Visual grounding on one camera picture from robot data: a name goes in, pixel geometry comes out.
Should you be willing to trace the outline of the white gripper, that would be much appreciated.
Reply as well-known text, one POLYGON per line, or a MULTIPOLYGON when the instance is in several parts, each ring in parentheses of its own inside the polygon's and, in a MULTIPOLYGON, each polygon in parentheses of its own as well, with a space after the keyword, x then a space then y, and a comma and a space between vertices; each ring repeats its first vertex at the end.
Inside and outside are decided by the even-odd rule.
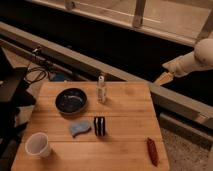
POLYGON ((167 84, 173 80, 174 77, 183 77, 186 76, 187 73, 183 70, 181 66, 180 60, 182 56, 179 56, 175 59, 172 59, 168 62, 162 64, 162 66, 168 70, 168 72, 163 72, 154 83, 158 86, 167 84))

